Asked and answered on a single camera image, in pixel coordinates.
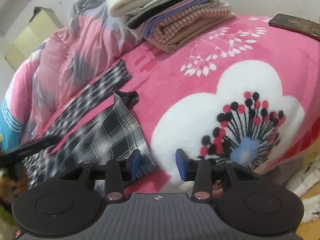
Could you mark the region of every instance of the pink blanket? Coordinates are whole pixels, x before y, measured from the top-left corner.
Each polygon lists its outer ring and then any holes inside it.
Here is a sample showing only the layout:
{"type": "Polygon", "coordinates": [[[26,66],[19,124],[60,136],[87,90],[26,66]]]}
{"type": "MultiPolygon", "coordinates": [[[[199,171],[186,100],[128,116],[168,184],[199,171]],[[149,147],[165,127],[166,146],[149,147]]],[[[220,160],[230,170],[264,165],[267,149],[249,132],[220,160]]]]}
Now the pink blanket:
{"type": "MultiPolygon", "coordinates": [[[[270,27],[269,20],[237,16],[173,55],[145,42],[122,57],[133,76],[123,90],[139,94],[133,113],[161,167],[128,191],[190,189],[175,165],[177,148],[191,158],[231,159],[265,173],[298,153],[290,147],[312,143],[310,131],[320,128],[320,44],[270,27]]],[[[108,98],[70,133],[112,102],[108,98]]]]}
{"type": "Polygon", "coordinates": [[[70,25],[52,34],[15,73],[1,105],[2,150],[35,138],[71,96],[142,43],[108,16],[105,1],[76,2],[70,25]]]}

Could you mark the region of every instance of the pink fleece blanket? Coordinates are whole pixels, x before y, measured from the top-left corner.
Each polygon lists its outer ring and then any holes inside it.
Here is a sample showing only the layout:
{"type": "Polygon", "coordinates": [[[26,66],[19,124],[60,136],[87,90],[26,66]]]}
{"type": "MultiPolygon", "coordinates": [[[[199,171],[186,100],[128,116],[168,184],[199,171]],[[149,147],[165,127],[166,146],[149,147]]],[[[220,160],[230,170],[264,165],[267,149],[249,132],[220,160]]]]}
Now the pink fleece blanket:
{"type": "MultiPolygon", "coordinates": [[[[139,94],[133,114],[161,167],[128,191],[190,189],[175,165],[177,148],[190,158],[231,159],[265,173],[314,141],[320,44],[270,27],[269,20],[237,16],[174,54],[145,42],[122,57],[133,76],[123,90],[139,94]]],[[[108,98],[70,133],[112,102],[108,98]]]]}

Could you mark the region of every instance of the smartphone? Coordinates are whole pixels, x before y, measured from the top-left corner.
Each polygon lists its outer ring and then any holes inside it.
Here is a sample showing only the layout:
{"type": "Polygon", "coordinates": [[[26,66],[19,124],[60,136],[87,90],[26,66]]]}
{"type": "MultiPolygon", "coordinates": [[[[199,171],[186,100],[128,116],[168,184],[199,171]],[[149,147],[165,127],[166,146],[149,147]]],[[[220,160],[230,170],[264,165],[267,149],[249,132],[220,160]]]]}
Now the smartphone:
{"type": "Polygon", "coordinates": [[[320,41],[320,24],[315,22],[290,15],[277,14],[272,20],[269,21],[269,25],[272,27],[301,33],[320,41]]]}

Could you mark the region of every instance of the black and white plaid fabric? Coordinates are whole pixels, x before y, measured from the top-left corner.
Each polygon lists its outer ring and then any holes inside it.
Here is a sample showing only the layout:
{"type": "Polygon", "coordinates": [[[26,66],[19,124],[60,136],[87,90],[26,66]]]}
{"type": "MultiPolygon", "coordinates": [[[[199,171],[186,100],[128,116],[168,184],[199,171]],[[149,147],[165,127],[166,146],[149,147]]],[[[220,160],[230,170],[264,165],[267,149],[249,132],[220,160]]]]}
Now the black and white plaid fabric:
{"type": "MultiPolygon", "coordinates": [[[[113,91],[120,89],[131,78],[124,61],[121,59],[108,72],[102,75],[91,86],[88,86],[77,98],[67,105],[62,114],[48,128],[44,137],[48,135],[65,136],[82,117],[111,96],[113,91]]],[[[26,166],[33,167],[35,163],[39,162],[42,155],[47,154],[49,151],[50,148],[26,158],[26,166]]]]}
{"type": "MultiPolygon", "coordinates": [[[[139,123],[128,109],[137,103],[137,92],[116,91],[114,101],[112,106],[72,133],[60,150],[42,155],[29,174],[31,187],[81,162],[106,164],[110,159],[128,158],[135,149],[142,155],[139,176],[158,167],[139,123]]],[[[95,188],[103,195],[104,181],[97,181],[95,188]]]]}

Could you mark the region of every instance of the white flower pattern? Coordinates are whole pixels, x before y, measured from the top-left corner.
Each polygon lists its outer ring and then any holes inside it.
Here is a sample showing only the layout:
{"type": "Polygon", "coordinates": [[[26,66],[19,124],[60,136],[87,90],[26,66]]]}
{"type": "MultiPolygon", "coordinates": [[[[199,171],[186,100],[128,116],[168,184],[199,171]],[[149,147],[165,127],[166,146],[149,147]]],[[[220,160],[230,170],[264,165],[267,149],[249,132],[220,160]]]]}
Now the white flower pattern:
{"type": "Polygon", "coordinates": [[[267,32],[264,27],[255,27],[230,34],[228,30],[229,27],[219,28],[205,33],[195,40],[190,56],[181,66],[180,71],[184,72],[185,76],[193,76],[194,74],[198,77],[201,75],[207,76],[210,71],[217,69],[215,60],[218,57],[235,57],[241,52],[253,49],[253,44],[257,42],[256,38],[265,35],[267,32]],[[223,41],[225,46],[219,47],[215,44],[215,41],[223,41]],[[212,46],[211,53],[205,56],[203,51],[200,53],[198,49],[199,42],[206,42],[208,46],[212,46]]]}
{"type": "Polygon", "coordinates": [[[270,17],[257,18],[257,17],[254,17],[254,16],[248,18],[248,20],[251,20],[251,21],[259,21],[260,20],[260,21],[265,22],[265,23],[268,23],[271,19],[272,18],[270,18],[270,17]]]}

